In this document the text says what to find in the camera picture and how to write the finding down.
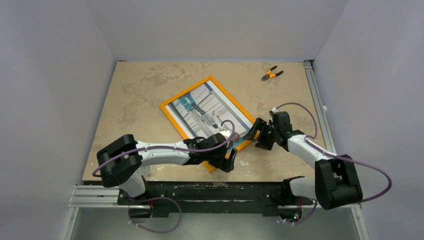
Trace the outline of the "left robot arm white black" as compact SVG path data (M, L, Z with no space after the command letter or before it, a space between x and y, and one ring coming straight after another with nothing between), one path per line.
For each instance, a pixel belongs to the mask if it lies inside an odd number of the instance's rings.
M139 167L188 166L207 162L228 173L234 169L237 149L233 144L239 139L238 133L221 130L208 138L188 138L160 145L136 141L132 134L125 134L96 154L98 167L92 175L101 178L105 188L119 187L132 201L142 205L148 201L149 191L145 179L137 173Z

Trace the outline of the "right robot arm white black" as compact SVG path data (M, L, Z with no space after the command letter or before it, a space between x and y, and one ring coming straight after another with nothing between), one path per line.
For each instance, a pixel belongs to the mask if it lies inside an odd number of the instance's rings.
M271 112L270 116L269 121L257 118L244 140L256 140L255 147L269 151L277 144L314 169L314 179L295 176L283 180L280 196L284 202L292 204L305 197L331 210L363 200L356 167L349 155L336 155L308 140L304 132L293 129L286 111Z

